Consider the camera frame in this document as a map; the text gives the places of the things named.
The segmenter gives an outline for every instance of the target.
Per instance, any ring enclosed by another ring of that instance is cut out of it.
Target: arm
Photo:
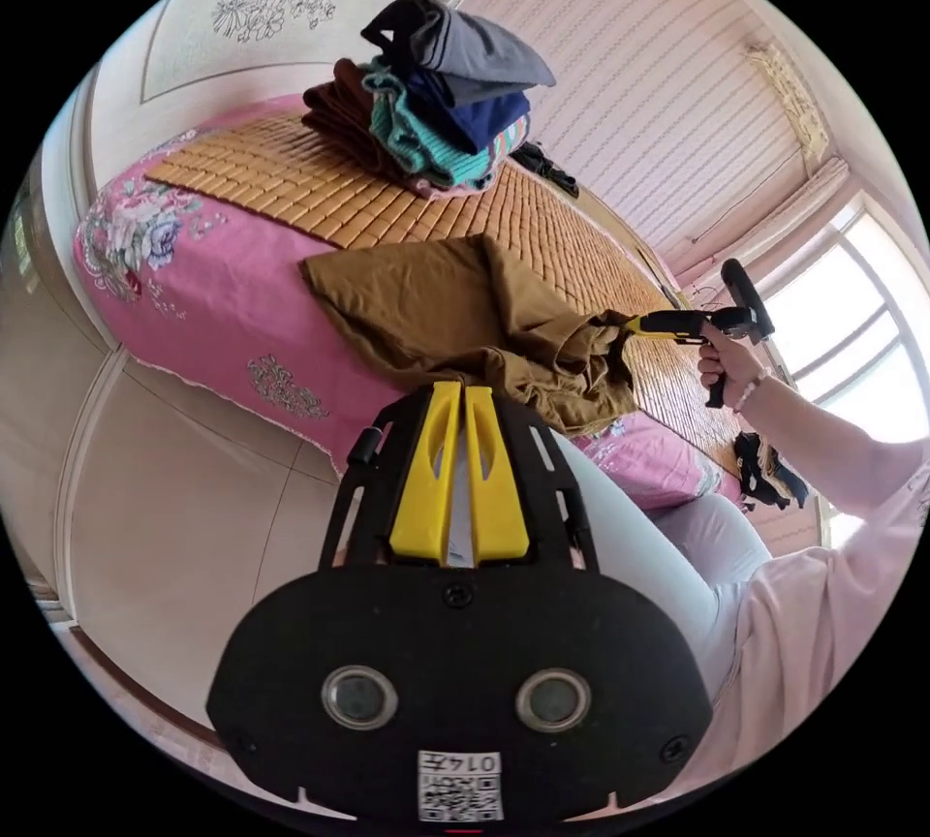
[[[733,407],[762,365],[743,344],[716,327],[702,331],[701,383],[709,388],[727,372],[724,403]],[[762,379],[742,415],[797,474],[838,510],[865,516],[889,498],[919,465],[921,443],[887,444],[835,417],[772,377]]]

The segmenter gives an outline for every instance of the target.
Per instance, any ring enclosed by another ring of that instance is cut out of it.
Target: brown towel
[[[303,103],[310,108],[301,118],[304,126],[328,137],[366,171],[404,184],[406,176],[368,132],[374,98],[361,86],[364,72],[351,59],[340,59],[332,74],[333,81],[304,91]]]
[[[579,317],[489,236],[343,250],[301,269],[342,336],[399,388],[490,386],[570,437],[636,410],[628,317]]]

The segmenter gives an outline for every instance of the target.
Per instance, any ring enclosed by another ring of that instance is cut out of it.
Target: window frame
[[[927,417],[930,419],[930,369],[927,368],[927,364],[924,362],[923,355],[920,352],[920,348],[917,346],[917,341],[914,336],[914,332],[911,330],[910,324],[908,324],[907,319],[904,316],[900,306],[897,301],[891,295],[891,292],[888,290],[887,285],[882,281],[882,278],[879,274],[872,268],[871,265],[866,261],[865,257],[858,251],[858,249],[853,246],[852,243],[847,239],[846,234],[851,230],[862,218],[870,217],[874,220],[879,227],[887,233],[887,228],[884,225],[884,221],[875,215],[872,208],[867,206],[864,203],[861,203],[857,208],[854,216],[851,220],[844,224],[842,229],[838,229],[832,224],[829,225],[823,233],[822,240],[815,246],[812,250],[805,254],[804,258],[799,260],[795,265],[793,265],[788,271],[784,274],[781,274],[773,284],[762,286],[762,290],[759,292],[762,301],[767,301],[770,297],[777,295],[779,292],[783,291],[788,285],[790,285],[795,279],[799,278],[804,272],[808,269],[813,268],[817,262],[820,261],[830,250],[839,247],[842,249],[862,270],[869,282],[874,286],[875,290],[879,293],[879,297],[882,299],[882,307],[874,312],[863,324],[859,325],[852,333],[844,337],[840,343],[831,347],[829,350],[825,351],[821,356],[814,359],[812,362],[809,362],[802,369],[798,369],[796,372],[791,371],[785,367],[785,371],[789,373],[790,379],[795,383],[798,380],[803,379],[805,375],[813,372],[815,369],[820,368],[822,365],[830,361],[834,356],[840,353],[844,348],[849,346],[856,338],[861,335],[865,330],[867,330],[872,324],[874,324],[884,313],[887,313],[891,320],[894,322],[894,325],[897,327],[897,335],[884,346],[876,356],[873,356],[872,359],[865,362],[862,366],[856,369],[846,380],[841,382],[839,385],[834,386],[825,394],[819,396],[814,403],[819,407],[822,407],[825,402],[830,401],[838,397],[844,391],[852,388],[858,381],[862,379],[863,376],[871,372],[876,366],[878,366],[881,361],[891,353],[892,350],[896,349],[898,346],[903,346],[905,353],[907,354],[908,361],[911,364],[914,374],[916,375],[917,384],[920,388],[920,394],[923,397],[923,402],[926,407]],[[891,242],[901,250],[901,255],[910,263],[912,260],[909,258],[908,253],[901,249],[898,240],[894,238],[890,233],[888,236],[891,239]],[[917,275],[920,283],[926,287],[926,282],[924,281],[923,276],[919,271],[917,271],[915,266],[914,273]]]
[[[849,214],[851,211],[852,216],[845,219],[845,215]],[[920,348],[917,345],[914,332],[881,276],[869,265],[865,257],[846,237],[849,230],[865,217],[871,218],[879,228],[887,234],[893,245],[911,266],[924,290],[930,294],[930,266],[926,265],[923,260],[915,258],[916,248],[913,247],[913,245],[909,245],[911,241],[902,235],[900,228],[891,220],[884,209],[881,208],[876,201],[860,193],[849,201],[845,207],[840,209],[836,219],[827,225],[822,232],[821,239],[811,248],[807,249],[803,256],[797,259],[793,264],[784,267],[783,270],[773,273],[773,275],[770,276],[770,280],[763,281],[759,286],[759,296],[763,302],[766,302],[769,298],[785,289],[808,269],[816,265],[830,250],[839,246],[855,264],[858,265],[869,282],[875,287],[879,297],[882,299],[882,306],[873,312],[873,314],[867,318],[865,322],[860,324],[856,330],[845,336],[835,346],[824,351],[818,358],[808,362],[807,365],[799,369],[797,373],[791,372],[788,368],[778,352],[776,343],[769,342],[766,346],[769,353],[776,360],[779,366],[779,372],[789,384],[797,389],[797,380],[803,379],[806,375],[829,362],[843,349],[855,342],[863,332],[868,330],[869,327],[875,324],[884,314],[888,314],[897,327],[897,335],[890,343],[882,347],[875,356],[864,362],[854,373],[847,377],[847,379],[819,396],[814,403],[819,407],[828,405],[849,388],[853,388],[858,382],[862,381],[862,379],[877,368],[882,361],[888,358],[893,350],[897,349],[899,346],[903,346],[916,376],[927,417],[930,419],[930,368],[928,368],[928,363],[924,361]],[[830,521],[836,513],[840,512],[834,510],[832,505],[820,494],[816,497],[815,511],[821,545],[831,546]]]

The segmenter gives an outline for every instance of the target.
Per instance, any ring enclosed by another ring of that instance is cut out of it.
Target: black handle
[[[707,398],[705,408],[722,408],[724,406],[724,385],[727,383],[727,373],[721,372],[720,378],[708,389],[710,396]]]

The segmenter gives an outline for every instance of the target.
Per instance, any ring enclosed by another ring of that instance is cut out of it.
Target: pink shirt
[[[814,711],[882,622],[928,507],[930,439],[911,477],[842,546],[812,546],[756,571],[743,589],[736,663],[709,730],[672,786],[635,807],[668,801],[754,762]],[[610,814],[617,809],[584,817]]]

